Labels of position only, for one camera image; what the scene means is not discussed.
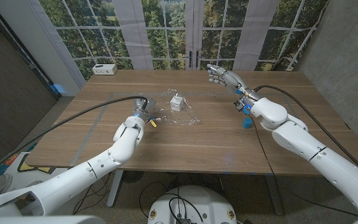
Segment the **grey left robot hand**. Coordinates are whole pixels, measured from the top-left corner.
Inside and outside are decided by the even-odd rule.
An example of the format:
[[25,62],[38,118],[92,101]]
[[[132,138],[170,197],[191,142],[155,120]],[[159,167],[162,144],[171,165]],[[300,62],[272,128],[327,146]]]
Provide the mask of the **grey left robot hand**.
[[148,122],[151,113],[155,108],[156,101],[153,98],[137,98],[134,102],[133,116],[143,119]]

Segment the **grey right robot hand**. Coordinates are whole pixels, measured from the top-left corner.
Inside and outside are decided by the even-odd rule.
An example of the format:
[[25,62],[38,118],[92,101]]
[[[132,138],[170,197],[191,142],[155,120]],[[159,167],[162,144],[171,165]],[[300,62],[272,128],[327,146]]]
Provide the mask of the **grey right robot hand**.
[[207,68],[211,83],[220,84],[226,87],[228,92],[239,95],[239,99],[234,102],[235,107],[239,111],[251,109],[262,98],[254,90],[251,90],[243,79],[233,71],[212,64],[207,64]]

